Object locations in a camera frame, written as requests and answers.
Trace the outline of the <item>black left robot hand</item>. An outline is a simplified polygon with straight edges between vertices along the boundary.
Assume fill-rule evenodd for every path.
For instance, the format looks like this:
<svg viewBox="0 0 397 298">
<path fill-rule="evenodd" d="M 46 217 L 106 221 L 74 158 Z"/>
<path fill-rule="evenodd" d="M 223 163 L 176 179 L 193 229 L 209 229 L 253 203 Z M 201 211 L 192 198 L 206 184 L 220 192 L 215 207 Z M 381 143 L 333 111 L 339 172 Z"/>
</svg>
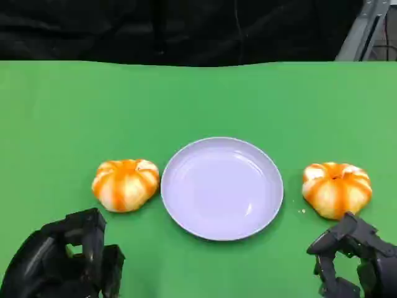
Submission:
<svg viewBox="0 0 397 298">
<path fill-rule="evenodd" d="M 1 297 L 118 297 L 125 255 L 105 245 L 97 208 L 34 231 L 6 269 Z"/>
</svg>

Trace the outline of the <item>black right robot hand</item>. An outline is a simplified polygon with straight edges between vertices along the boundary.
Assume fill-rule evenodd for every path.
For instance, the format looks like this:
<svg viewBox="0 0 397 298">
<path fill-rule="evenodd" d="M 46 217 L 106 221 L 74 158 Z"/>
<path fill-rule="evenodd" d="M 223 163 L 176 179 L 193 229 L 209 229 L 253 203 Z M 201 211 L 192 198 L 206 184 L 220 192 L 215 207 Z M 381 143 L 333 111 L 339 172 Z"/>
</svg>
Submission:
<svg viewBox="0 0 397 298">
<path fill-rule="evenodd" d="M 396 297 L 396 246 L 382 240 L 377 229 L 351 212 L 322 233 L 307 249 L 314 255 L 314 274 L 321 279 L 322 297 Z M 336 253 L 357 257 L 360 286 L 336 276 Z"/>
</svg>

